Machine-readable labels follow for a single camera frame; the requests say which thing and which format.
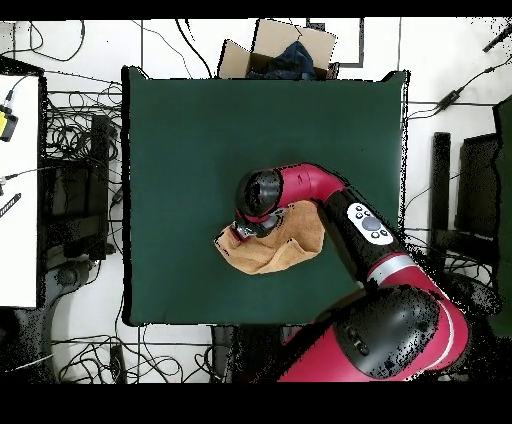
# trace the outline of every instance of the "wire bundle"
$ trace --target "wire bundle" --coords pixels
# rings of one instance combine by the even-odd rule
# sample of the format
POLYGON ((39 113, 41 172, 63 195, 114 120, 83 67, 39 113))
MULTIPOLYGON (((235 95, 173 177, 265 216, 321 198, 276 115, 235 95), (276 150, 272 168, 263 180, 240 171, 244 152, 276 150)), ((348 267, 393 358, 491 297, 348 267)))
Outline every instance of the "wire bundle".
POLYGON ((180 382, 186 383, 193 375, 197 374, 200 371, 203 371, 207 373, 210 376, 213 376, 214 378, 218 379, 219 381, 221 378, 217 376, 209 361, 208 361, 208 354, 213 349, 213 346, 208 346, 206 348, 206 351, 204 354, 197 353, 194 356, 194 361, 197 365, 197 369, 191 372, 188 376, 185 376, 183 367, 178 362, 177 359, 170 355, 158 355, 153 356, 153 354, 150 352, 146 342, 143 342, 144 348, 147 352, 147 355, 144 353, 134 350, 130 348, 126 343, 124 343, 119 337, 117 336, 93 336, 93 337, 83 337, 83 338, 74 338, 70 340, 64 340, 64 341, 58 341, 58 342, 52 342, 52 345, 58 345, 63 343, 72 343, 76 342, 80 339, 91 339, 91 338, 97 338, 102 337, 104 340, 102 342, 89 342, 85 345, 85 347, 76 355, 74 355, 68 364, 66 364, 64 367, 62 367, 58 373, 57 379, 59 383, 84 383, 88 382, 89 384, 115 384, 121 377, 131 377, 132 379, 135 379, 135 381, 129 383, 129 384, 138 384, 140 382, 140 379, 144 377, 145 375, 149 374, 152 371, 155 371, 163 380, 164 383, 170 383, 169 377, 173 377, 176 375, 179 375, 180 382), (120 344, 124 349, 126 349, 128 352, 137 355, 137 365, 128 367, 124 372, 119 371, 119 367, 112 366, 111 363, 105 364, 101 359, 100 355, 98 355, 98 351, 100 349, 107 350, 107 347, 112 347, 113 344, 120 344), (86 357, 86 355, 92 354, 93 357, 86 357), (165 362, 172 362, 176 365, 176 371, 174 372, 165 372, 161 369, 161 365, 165 362), (93 365, 94 371, 91 372, 91 370, 86 366, 87 364, 93 365), (147 364, 149 366, 149 370, 145 371, 144 373, 140 374, 138 370, 140 369, 141 365, 147 364), (75 379, 69 379, 68 377, 69 371, 74 367, 80 367, 85 372, 85 376, 75 378, 75 379), (108 372, 110 374, 110 378, 108 378, 105 375, 105 372, 108 372))
POLYGON ((108 116, 111 121, 112 131, 109 134, 109 161, 121 162, 118 159, 119 149, 117 147, 118 133, 121 129, 115 120, 121 116, 121 102, 112 99, 111 90, 120 89, 112 84, 108 88, 98 93, 97 98, 93 99, 89 94, 80 92, 71 92, 68 94, 68 104, 65 107, 56 107, 51 99, 48 99, 48 139, 46 143, 46 158, 61 158, 67 160, 85 160, 93 165, 100 162, 90 157, 91 142, 91 122, 93 115, 102 114, 108 116), (108 96, 114 106, 107 106, 100 101, 102 95, 108 96), (72 98, 77 96, 81 104, 73 105, 72 98))

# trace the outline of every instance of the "red robot arm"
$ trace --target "red robot arm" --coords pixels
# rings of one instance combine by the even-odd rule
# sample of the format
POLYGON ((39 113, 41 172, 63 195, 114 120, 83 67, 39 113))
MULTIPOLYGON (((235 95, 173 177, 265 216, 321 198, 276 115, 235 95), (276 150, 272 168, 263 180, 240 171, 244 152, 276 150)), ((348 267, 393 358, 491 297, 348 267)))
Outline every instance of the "red robot arm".
POLYGON ((362 287, 305 326, 257 381, 395 381, 453 365, 469 330, 463 313, 348 182, 312 164, 253 171, 236 194, 235 234, 262 237, 289 204, 309 200, 362 287))

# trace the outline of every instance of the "black cable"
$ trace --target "black cable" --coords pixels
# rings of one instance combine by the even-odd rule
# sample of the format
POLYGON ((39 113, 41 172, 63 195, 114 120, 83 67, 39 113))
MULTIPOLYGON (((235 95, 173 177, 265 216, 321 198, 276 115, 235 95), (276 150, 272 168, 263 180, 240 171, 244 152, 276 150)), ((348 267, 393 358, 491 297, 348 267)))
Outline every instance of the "black cable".
MULTIPOLYGON (((437 106, 434 108, 434 109, 431 109, 431 110, 436 110, 434 113, 432 113, 431 115, 427 115, 427 116, 415 116, 413 118, 409 117, 407 118, 408 121, 411 121, 413 119, 427 119, 427 118, 432 118, 433 116, 436 116, 439 112, 441 112, 441 109, 438 109, 437 106)), ((421 113, 424 113, 424 112, 430 112, 430 110, 419 110, 417 112, 414 112, 412 113, 410 116, 412 115, 415 115, 416 113, 418 112, 421 112, 421 113)))
MULTIPOLYGON (((453 180, 454 178, 457 178, 460 176, 460 172, 458 174, 455 174, 453 177, 450 177, 450 180, 453 180)), ((429 186, 427 187, 425 190, 423 190, 421 193, 417 194, 416 196, 414 196, 411 200, 409 200, 409 202, 407 203, 407 205, 405 206, 405 209, 404 209, 404 215, 405 215, 405 212, 407 212, 407 208, 410 206, 410 204, 412 203, 413 200, 417 199, 418 197, 420 197, 422 194, 426 193, 427 191, 429 191, 430 189, 432 188, 432 186, 429 186)))
MULTIPOLYGON (((493 162, 490 162, 488 163, 487 165, 485 165, 484 167, 482 167, 481 169, 486 169, 490 166, 492 166, 493 162)), ((457 177, 460 177, 461 175, 465 175, 467 173, 470 173, 470 172, 475 172, 474 169, 472 169, 471 171, 466 171, 466 172, 458 172, 457 174, 451 176, 449 178, 449 181, 453 180, 454 178, 457 178, 457 177)), ((413 200, 417 199, 418 197, 420 197, 422 194, 426 193, 427 191, 429 191, 430 189, 432 188, 432 185, 430 185, 429 187, 427 187, 425 190, 423 190, 421 193, 418 193, 416 196, 414 196, 411 200, 409 200, 409 202, 407 202, 407 205, 405 206, 404 208, 404 215, 405 215, 405 212, 407 212, 407 208, 410 206, 410 204, 412 203, 413 200)))
POLYGON ((173 46, 171 46, 167 40, 162 36, 162 34, 160 34, 159 32, 157 31, 154 31, 152 29, 149 29, 149 28, 144 28, 143 26, 141 26, 138 22, 134 21, 134 20, 131 20, 135 25, 137 25, 139 28, 143 29, 144 31, 147 31, 147 32, 151 32, 153 34, 156 34, 158 35, 162 41, 167 44, 169 46, 169 48, 171 48, 177 55, 179 55, 181 57, 181 59, 183 60, 183 65, 185 65, 185 69, 187 71, 187 74, 190 78, 192 78, 192 75, 190 74, 190 71, 188 70, 188 67, 187 67, 187 62, 185 61, 185 58, 183 57, 183 55, 178 51, 176 50, 173 46))
POLYGON ((112 213, 112 208, 114 207, 114 204, 110 205, 110 208, 108 209, 108 219, 110 221, 110 231, 112 231, 112 240, 114 241, 114 245, 116 246, 117 248, 117 251, 119 253, 121 253, 121 255, 123 254, 123 249, 121 249, 118 244, 117 244, 117 241, 116 241, 116 236, 114 235, 114 225, 112 223, 112 219, 111 219, 111 213, 112 213))
POLYGON ((487 69, 484 69, 482 72, 480 72, 479 74, 475 75, 466 84, 464 84, 463 86, 459 87, 457 90, 452 90, 444 98, 442 98, 439 102, 437 102, 437 104, 436 104, 436 106, 434 108, 428 109, 428 110, 421 110, 421 111, 414 112, 414 113, 412 113, 411 115, 409 115, 407 117, 407 120, 432 118, 433 116, 437 115, 439 112, 442 112, 443 110, 448 109, 451 105, 453 105, 459 99, 460 94, 474 80, 476 80, 477 78, 479 78, 480 76, 482 76, 484 74, 488 74, 490 72, 494 72, 496 69, 499 69, 502 66, 505 66, 508 62, 510 62, 510 60, 512 60, 512 54, 503 63, 501 63, 501 64, 499 64, 497 66, 491 66, 491 67, 489 67, 487 69), (426 113, 426 112, 431 112, 431 111, 435 111, 435 112, 433 114, 431 114, 431 115, 428 115, 428 116, 413 117, 413 115, 416 115, 417 113, 426 113))
POLYGON ((214 378, 217 378, 217 379, 221 379, 218 375, 216 375, 215 373, 213 372, 210 372, 210 369, 211 367, 208 365, 209 369, 205 369, 205 365, 207 364, 207 361, 208 361, 208 354, 210 353, 210 351, 213 349, 213 346, 209 346, 205 353, 203 355, 199 354, 199 353, 196 353, 194 355, 194 361, 197 365, 197 369, 192 371, 183 381, 182 383, 186 383, 192 376, 196 375, 199 371, 203 371, 205 372, 206 374, 210 375, 210 376, 213 376, 214 378), (197 360, 197 357, 202 357, 203 358, 203 364, 199 364, 198 360, 197 360))
POLYGON ((488 276, 489 276, 489 280, 492 281, 492 272, 482 262, 479 262, 479 261, 477 261, 474 258, 471 258, 471 257, 466 256, 466 255, 462 255, 462 254, 452 255, 452 254, 449 254, 449 253, 441 252, 440 250, 438 250, 438 249, 436 249, 436 248, 434 248, 432 246, 428 246, 428 244, 425 241, 423 241, 422 239, 420 239, 418 237, 415 237, 415 236, 412 236, 410 234, 405 234, 405 237, 412 238, 414 240, 418 240, 421 243, 423 243, 423 246, 418 246, 418 245, 406 242, 407 246, 414 246, 414 247, 419 247, 419 248, 422 248, 422 249, 429 249, 429 250, 432 250, 432 251, 438 253, 443 258, 455 259, 455 260, 465 260, 466 262, 472 262, 475 265, 478 265, 478 266, 484 268, 485 271, 487 272, 488 276))
POLYGON ((210 68, 208 67, 208 64, 206 63, 206 61, 203 59, 203 56, 201 56, 199 54, 199 52, 194 48, 194 46, 192 44, 190 44, 190 41, 188 41, 187 39, 187 36, 185 35, 185 33, 183 32, 183 30, 181 29, 181 25, 180 25, 180 22, 178 21, 178 19, 175 19, 175 22, 176 22, 176 26, 178 27, 178 30, 181 34, 181 36, 183 37, 183 39, 185 40, 185 43, 188 44, 188 46, 192 49, 192 51, 197 55, 197 57, 201 60, 201 62, 203 62, 204 66, 206 67, 206 70, 208 71, 208 75, 210 78, 213 78, 212 76, 212 72, 210 71, 210 68))
POLYGON ((71 73, 71 72, 48 71, 47 69, 45 69, 44 72, 45 73, 49 73, 49 74, 60 74, 60 75, 67 75, 67 76, 70 76, 70 77, 84 78, 84 79, 88 79, 88 80, 91 80, 91 81, 105 82, 107 84, 115 84, 115 85, 122 86, 122 84, 120 82, 117 82, 117 81, 106 81, 106 80, 102 80, 102 79, 99 79, 99 78, 93 78, 93 77, 87 77, 85 75, 74 74, 74 73, 71 73))
POLYGON ((21 77, 18 81, 16 81, 16 83, 12 86, 12 88, 9 90, 9 92, 7 93, 7 96, 5 97, 5 103, 9 102, 11 99, 12 99, 12 95, 14 93, 14 89, 16 88, 16 86, 21 82, 23 81, 25 78, 29 77, 30 75, 25 75, 23 77, 21 77))
POLYGON ((29 21, 30 22, 30 50, 35 53, 35 54, 38 54, 39 56, 43 56, 43 57, 46 57, 48 59, 52 59, 52 60, 56 60, 58 62, 69 62, 70 60, 72 60, 77 54, 78 52, 81 50, 82 46, 84 45, 84 40, 85 40, 85 21, 81 20, 81 24, 82 24, 82 29, 80 31, 80 44, 78 46, 78 48, 76 49, 76 51, 70 56, 68 57, 67 59, 59 59, 57 57, 53 57, 53 56, 49 56, 47 54, 44 54, 44 53, 40 53, 36 50, 40 49, 43 44, 44 44, 44 38, 41 34, 41 31, 39 31, 39 29, 34 25, 34 23, 32 21, 29 21), (38 46, 38 47, 33 47, 32 45, 32 28, 35 29, 37 31, 37 33, 39 34, 39 37, 41 38, 41 44, 38 46))
POLYGON ((29 21, 29 24, 30 24, 30 27, 29 27, 29 34, 30 34, 30 47, 28 49, 16 49, 16 47, 14 47, 14 49, 12 50, 7 50, 3 53, 0 53, 0 56, 4 56, 8 53, 13 53, 13 55, 15 55, 16 53, 24 53, 24 52, 32 52, 32 53, 35 53, 39 56, 43 56, 43 57, 46 57, 48 59, 52 59, 52 60, 56 60, 58 62, 69 62, 71 59, 73 59, 77 54, 78 52, 82 49, 82 46, 84 44, 84 40, 85 40, 85 22, 83 20, 80 20, 80 23, 82 24, 82 29, 80 31, 80 44, 78 46, 78 48, 76 49, 76 51, 67 59, 59 59, 59 58, 56 58, 56 57, 53 57, 53 56, 49 56, 49 55, 46 55, 44 53, 40 53, 38 52, 37 50, 39 50, 41 47, 43 47, 44 45, 44 38, 41 34, 41 31, 39 31, 39 29, 34 25, 34 23, 32 21, 29 21), (37 46, 37 47, 34 47, 33 46, 33 30, 36 30, 36 32, 38 33, 39 37, 41 38, 41 43, 37 46))

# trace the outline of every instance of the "brown cloth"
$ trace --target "brown cloth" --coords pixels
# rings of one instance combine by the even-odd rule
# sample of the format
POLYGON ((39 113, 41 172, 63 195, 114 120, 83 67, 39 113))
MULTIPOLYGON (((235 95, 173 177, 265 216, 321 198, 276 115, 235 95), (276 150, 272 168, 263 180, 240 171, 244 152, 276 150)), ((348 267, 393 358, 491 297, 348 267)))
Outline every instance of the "brown cloth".
POLYGON ((324 233, 316 206, 301 201, 290 205, 281 225, 266 237, 241 242, 226 227, 214 243, 230 265, 254 275, 283 271, 314 258, 322 250, 324 233))

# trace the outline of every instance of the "green table surface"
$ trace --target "green table surface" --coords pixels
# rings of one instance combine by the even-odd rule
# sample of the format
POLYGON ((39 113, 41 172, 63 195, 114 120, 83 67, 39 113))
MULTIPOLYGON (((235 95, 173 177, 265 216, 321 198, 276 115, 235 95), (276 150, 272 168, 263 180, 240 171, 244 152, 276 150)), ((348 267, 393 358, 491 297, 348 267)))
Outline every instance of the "green table surface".
POLYGON ((313 260, 261 276, 228 265, 213 239, 244 173, 303 161, 348 178, 396 227, 405 76, 149 80, 130 68, 131 323, 305 323, 354 291, 328 238, 313 260))

